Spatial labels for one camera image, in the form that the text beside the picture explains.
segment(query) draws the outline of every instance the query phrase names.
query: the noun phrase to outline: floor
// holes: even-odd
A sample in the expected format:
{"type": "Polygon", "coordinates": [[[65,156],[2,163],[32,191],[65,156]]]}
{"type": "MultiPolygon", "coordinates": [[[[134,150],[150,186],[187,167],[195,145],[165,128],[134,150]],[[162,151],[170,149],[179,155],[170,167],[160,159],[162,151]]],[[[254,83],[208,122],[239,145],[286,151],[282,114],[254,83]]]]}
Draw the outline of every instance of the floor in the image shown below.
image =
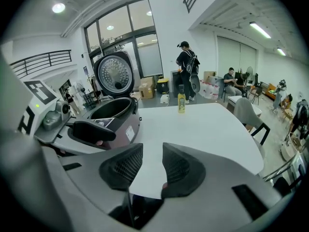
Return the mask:
{"type": "MultiPolygon", "coordinates": [[[[172,93],[169,94],[169,97],[170,100],[168,104],[161,104],[160,103],[161,94],[155,93],[152,99],[144,99],[144,100],[139,99],[139,108],[177,106],[178,105],[177,98],[174,97],[172,93]]],[[[190,103],[186,105],[205,104],[213,102],[217,102],[226,107],[228,104],[228,98],[226,97],[225,102],[223,102],[223,99],[214,101],[205,99],[201,95],[197,94],[195,97],[195,101],[190,101],[190,103]]],[[[263,145],[265,149],[265,159],[264,159],[264,168],[260,172],[260,176],[264,177],[269,173],[275,171],[285,163],[285,160],[282,158],[279,149],[281,147],[283,139],[285,138],[288,132],[289,121],[288,119],[286,119],[283,122],[282,111],[280,109],[278,109],[278,115],[273,113],[271,109],[273,100],[265,96],[264,94],[261,95],[259,104],[257,99],[254,101],[254,104],[257,105],[259,109],[262,110],[260,118],[270,127],[270,133],[263,145]]],[[[92,112],[93,111],[87,111],[84,109],[81,115],[84,117],[88,117],[92,112]]],[[[263,131],[261,131],[255,136],[255,138],[258,141],[261,141],[263,135],[264,135],[263,131]]]]}

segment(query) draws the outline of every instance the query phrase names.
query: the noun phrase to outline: rice cooker lid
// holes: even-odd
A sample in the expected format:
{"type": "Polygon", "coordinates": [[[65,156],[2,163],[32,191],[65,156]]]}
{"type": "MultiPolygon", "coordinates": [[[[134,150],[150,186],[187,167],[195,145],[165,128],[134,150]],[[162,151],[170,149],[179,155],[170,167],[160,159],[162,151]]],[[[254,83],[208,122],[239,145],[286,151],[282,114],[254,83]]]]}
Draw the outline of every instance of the rice cooker lid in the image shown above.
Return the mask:
{"type": "Polygon", "coordinates": [[[125,52],[115,52],[99,59],[94,66],[95,75],[103,91],[116,97],[129,96],[134,87],[130,58],[125,52]]]}

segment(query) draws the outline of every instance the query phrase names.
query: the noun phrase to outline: sofa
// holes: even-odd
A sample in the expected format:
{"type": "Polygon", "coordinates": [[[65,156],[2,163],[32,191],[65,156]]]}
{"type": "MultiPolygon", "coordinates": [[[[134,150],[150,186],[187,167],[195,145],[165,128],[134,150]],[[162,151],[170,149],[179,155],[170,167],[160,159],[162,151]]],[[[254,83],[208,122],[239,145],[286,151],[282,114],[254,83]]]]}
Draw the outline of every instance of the sofa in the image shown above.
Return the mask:
{"type": "Polygon", "coordinates": [[[271,99],[274,100],[274,99],[276,98],[276,95],[270,93],[269,91],[270,91],[270,90],[275,90],[275,89],[276,89],[276,87],[273,86],[273,85],[270,83],[269,86],[268,86],[268,89],[267,89],[267,91],[266,91],[266,93],[265,93],[265,95],[268,96],[268,97],[270,97],[271,99]]]}

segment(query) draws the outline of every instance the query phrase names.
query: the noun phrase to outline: white chair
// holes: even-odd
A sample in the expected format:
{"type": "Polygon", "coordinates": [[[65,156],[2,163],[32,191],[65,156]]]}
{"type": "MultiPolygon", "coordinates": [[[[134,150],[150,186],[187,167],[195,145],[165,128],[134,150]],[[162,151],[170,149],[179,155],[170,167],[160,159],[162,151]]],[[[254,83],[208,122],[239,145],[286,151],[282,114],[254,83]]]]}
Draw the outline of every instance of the white chair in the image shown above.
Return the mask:
{"type": "Polygon", "coordinates": [[[264,144],[270,132],[270,128],[255,114],[252,104],[247,98],[240,98],[236,102],[234,115],[244,126],[248,124],[256,128],[256,130],[251,134],[252,137],[254,137],[262,128],[266,129],[264,137],[260,143],[255,138],[253,138],[260,150],[262,158],[264,159],[265,151],[262,145],[264,144]]]}

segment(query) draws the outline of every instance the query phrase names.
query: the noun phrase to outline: fan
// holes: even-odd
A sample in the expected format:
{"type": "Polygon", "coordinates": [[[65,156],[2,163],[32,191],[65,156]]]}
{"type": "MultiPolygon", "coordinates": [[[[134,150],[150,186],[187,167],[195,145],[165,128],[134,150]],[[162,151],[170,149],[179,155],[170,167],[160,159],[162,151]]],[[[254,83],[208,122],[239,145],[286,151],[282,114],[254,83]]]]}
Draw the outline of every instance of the fan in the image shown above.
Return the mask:
{"type": "Polygon", "coordinates": [[[90,109],[95,108],[95,106],[93,106],[93,102],[91,101],[91,97],[89,97],[89,95],[86,95],[86,92],[85,92],[86,89],[84,88],[84,86],[83,86],[82,84],[77,83],[77,84],[76,84],[76,90],[77,90],[77,92],[78,92],[79,94],[80,94],[80,92],[81,92],[81,93],[84,93],[84,95],[81,94],[81,97],[84,98],[84,100],[85,100],[87,106],[88,106],[90,109]]]}
{"type": "Polygon", "coordinates": [[[247,80],[248,80],[248,81],[249,81],[249,80],[253,81],[253,69],[252,69],[252,67],[251,67],[251,66],[250,66],[250,67],[248,67],[248,69],[247,69],[246,73],[248,74],[248,78],[247,78],[247,80]]]}

